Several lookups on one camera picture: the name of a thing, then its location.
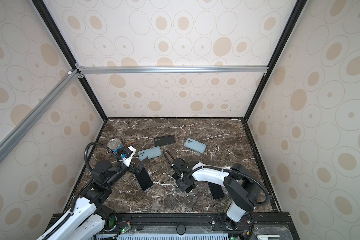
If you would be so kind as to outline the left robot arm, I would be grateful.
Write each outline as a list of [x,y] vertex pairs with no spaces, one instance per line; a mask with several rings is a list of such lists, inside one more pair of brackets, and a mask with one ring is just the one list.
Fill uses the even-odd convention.
[[[100,146],[110,152],[119,167],[114,167],[108,160],[98,162],[91,167],[88,150],[93,146]],[[136,153],[133,146],[123,147],[116,151],[99,142],[89,143],[84,152],[84,160],[91,174],[90,181],[77,193],[71,208],[57,220],[57,222],[43,233],[40,240],[89,240],[105,228],[114,229],[117,218],[113,210],[103,206],[112,193],[112,185],[125,173],[140,174],[148,158],[144,158],[137,166],[132,163]]]

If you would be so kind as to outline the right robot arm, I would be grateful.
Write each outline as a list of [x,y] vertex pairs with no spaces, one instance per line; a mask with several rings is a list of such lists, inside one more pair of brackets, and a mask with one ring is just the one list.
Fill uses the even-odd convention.
[[224,197],[223,188],[230,195],[232,202],[226,211],[225,224],[231,228],[249,215],[257,206],[265,206],[270,202],[270,194],[265,186],[244,166],[234,164],[232,167],[216,167],[201,162],[185,162],[175,159],[167,151],[163,151],[166,161],[175,171],[172,175],[177,186],[189,193],[198,182],[208,183],[215,200]]

